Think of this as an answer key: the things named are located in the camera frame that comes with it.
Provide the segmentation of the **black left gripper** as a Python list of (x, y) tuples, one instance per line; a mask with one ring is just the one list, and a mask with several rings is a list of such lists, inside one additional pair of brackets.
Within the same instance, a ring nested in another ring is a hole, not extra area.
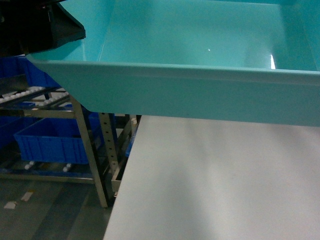
[(0, 56), (48, 51), (84, 39), (84, 26), (61, 3), (61, 0), (2, 0)]

